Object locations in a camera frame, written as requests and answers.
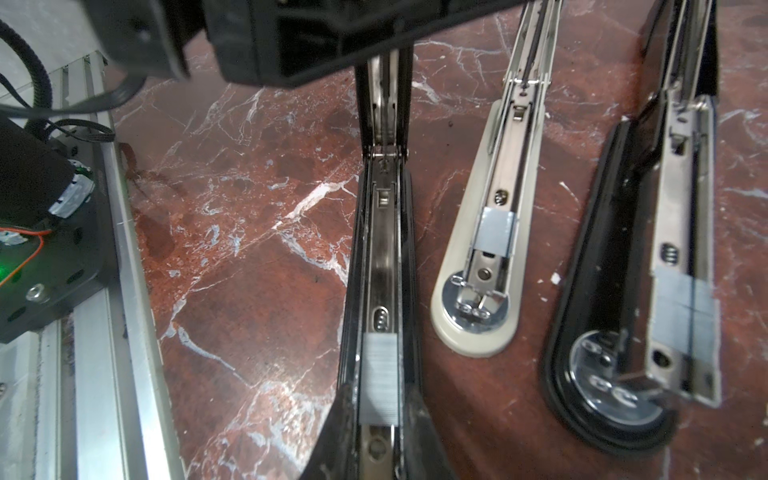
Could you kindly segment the beige grey stapler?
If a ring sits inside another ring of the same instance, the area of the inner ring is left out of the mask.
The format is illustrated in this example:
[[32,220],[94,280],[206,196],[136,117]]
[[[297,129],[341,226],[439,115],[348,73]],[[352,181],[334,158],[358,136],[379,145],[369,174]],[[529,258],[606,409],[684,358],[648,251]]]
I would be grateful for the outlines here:
[[562,4],[521,14],[431,299],[431,322],[454,352],[487,358],[520,319],[537,175]]

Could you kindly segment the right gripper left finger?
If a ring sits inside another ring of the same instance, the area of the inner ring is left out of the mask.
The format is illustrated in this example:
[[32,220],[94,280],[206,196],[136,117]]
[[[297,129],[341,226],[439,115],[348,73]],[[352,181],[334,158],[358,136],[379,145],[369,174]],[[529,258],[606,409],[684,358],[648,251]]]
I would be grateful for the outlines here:
[[350,383],[336,392],[311,456],[299,479],[359,477],[359,397]]

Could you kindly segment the black stapler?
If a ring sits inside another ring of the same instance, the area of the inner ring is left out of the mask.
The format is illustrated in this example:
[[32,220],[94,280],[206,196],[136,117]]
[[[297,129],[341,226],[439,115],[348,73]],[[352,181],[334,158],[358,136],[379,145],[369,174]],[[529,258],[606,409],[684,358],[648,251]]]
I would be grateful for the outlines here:
[[716,3],[656,2],[641,53],[638,110],[603,148],[541,362],[551,410],[620,457],[666,446],[683,402],[722,401],[720,353],[710,365],[650,338],[656,268],[715,298]]
[[363,170],[343,323],[338,382],[357,391],[365,333],[398,335],[398,427],[359,423],[359,477],[406,479],[405,393],[419,380],[411,179],[407,161],[413,50],[373,57],[355,69]]

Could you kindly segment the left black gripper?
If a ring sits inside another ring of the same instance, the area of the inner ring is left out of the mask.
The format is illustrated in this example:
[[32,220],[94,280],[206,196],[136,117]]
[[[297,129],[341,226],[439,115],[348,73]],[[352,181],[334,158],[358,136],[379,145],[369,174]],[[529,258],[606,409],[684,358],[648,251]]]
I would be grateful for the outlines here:
[[105,55],[127,73],[183,79],[199,32],[222,77],[295,88],[416,40],[514,7],[507,0],[84,1]]

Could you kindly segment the staple strip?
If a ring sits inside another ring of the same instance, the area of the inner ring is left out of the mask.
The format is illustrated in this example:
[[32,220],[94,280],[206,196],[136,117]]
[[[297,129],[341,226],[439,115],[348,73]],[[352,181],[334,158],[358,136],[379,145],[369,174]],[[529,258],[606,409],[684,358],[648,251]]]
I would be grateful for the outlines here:
[[509,258],[516,222],[517,216],[512,211],[484,207],[472,248],[483,253]]
[[719,362],[720,313],[711,285],[668,267],[653,272],[650,338],[710,365]]
[[364,334],[359,423],[377,427],[400,425],[396,333]]

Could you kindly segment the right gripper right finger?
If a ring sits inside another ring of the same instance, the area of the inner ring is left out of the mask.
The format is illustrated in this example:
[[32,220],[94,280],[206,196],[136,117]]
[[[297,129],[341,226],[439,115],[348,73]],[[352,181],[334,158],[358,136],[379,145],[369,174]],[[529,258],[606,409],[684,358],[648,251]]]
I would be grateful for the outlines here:
[[405,393],[402,453],[407,479],[457,479],[420,391]]

